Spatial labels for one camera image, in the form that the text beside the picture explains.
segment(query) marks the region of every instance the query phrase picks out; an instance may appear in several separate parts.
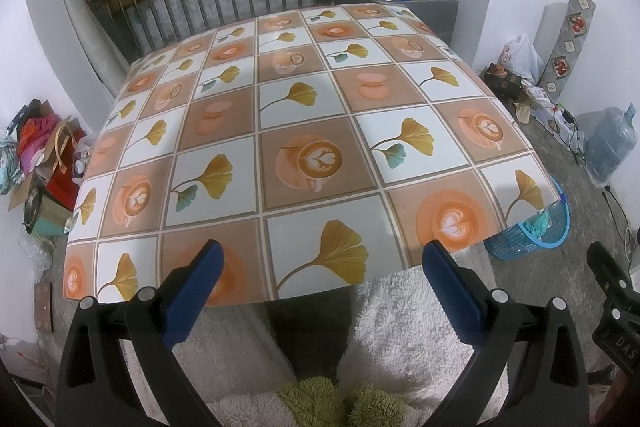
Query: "green bucket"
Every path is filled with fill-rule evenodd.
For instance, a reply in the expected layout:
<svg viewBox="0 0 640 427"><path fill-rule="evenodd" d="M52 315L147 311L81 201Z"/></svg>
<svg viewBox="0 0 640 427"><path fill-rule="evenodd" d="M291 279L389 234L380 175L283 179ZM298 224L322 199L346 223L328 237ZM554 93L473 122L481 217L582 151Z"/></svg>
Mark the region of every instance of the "green bucket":
<svg viewBox="0 0 640 427"><path fill-rule="evenodd" d="M24 225L28 233L65 235L65 223L69 217L71 212L49 198L41 188L31 189L24 206Z"/></svg>

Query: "blue gripper pad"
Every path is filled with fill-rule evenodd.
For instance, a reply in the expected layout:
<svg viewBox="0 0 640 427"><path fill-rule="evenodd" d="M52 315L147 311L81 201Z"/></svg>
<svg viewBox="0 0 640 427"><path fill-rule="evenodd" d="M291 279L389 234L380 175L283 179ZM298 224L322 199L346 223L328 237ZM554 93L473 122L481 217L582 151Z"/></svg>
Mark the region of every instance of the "blue gripper pad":
<svg viewBox="0 0 640 427"><path fill-rule="evenodd" d="M460 342L474 347L482 346L484 344L482 308L456 268L456 262L439 241L431 241L424 246L422 271Z"/></svg>
<svg viewBox="0 0 640 427"><path fill-rule="evenodd" d="M193 266L193 262L190 264L190 274L164 312L162 342L169 351L174 344L187 339L213 286L222 274L225 254L220 243L208 241L198 256L201 257L199 260L196 257L196 266Z"/></svg>

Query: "blue plastic basket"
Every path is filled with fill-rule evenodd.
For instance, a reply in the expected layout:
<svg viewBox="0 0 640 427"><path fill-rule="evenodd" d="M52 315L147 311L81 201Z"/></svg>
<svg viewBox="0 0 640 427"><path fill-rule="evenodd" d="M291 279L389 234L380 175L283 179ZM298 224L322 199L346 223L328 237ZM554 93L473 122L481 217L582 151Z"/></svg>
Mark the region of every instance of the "blue plastic basket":
<svg viewBox="0 0 640 427"><path fill-rule="evenodd" d="M560 201L556 201L547 208L551 226L546 229L544 235L540 239L533 237L522 223L516 223L511 228L484 240L484 246L491 255L503 261L509 261L540 248L555 248L562 245L569 233L569 205L560 185L553 178L551 181L554 182L560 194Z"/></svg>

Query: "silver screw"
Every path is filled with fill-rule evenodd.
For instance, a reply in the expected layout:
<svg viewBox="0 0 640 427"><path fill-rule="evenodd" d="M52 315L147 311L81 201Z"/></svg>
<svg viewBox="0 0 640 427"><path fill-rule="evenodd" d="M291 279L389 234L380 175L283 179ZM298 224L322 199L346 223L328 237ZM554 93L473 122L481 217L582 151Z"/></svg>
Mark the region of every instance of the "silver screw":
<svg viewBox="0 0 640 427"><path fill-rule="evenodd" d="M500 288L492 291L491 296L494 298L494 301L503 304L509 300L509 294L504 290L500 290Z"/></svg>
<svg viewBox="0 0 640 427"><path fill-rule="evenodd" d="M551 302L559 310L564 310L566 308L566 302L564 302L564 299L560 297L554 297Z"/></svg>
<svg viewBox="0 0 640 427"><path fill-rule="evenodd" d="M91 306L94 305L94 298L86 296L80 301L80 307L83 310L88 310Z"/></svg>
<svg viewBox="0 0 640 427"><path fill-rule="evenodd" d="M156 295L156 289L153 286L145 286L138 292L138 299L141 301L150 301Z"/></svg>

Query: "curtain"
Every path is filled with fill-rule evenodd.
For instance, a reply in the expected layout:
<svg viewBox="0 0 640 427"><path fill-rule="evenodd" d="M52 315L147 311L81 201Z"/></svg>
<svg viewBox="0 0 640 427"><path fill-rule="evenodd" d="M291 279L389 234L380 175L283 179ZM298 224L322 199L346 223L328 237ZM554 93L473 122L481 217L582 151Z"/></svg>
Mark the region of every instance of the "curtain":
<svg viewBox="0 0 640 427"><path fill-rule="evenodd" d="M115 97L129 63L96 20L85 0L64 0L82 48L105 88Z"/></svg>

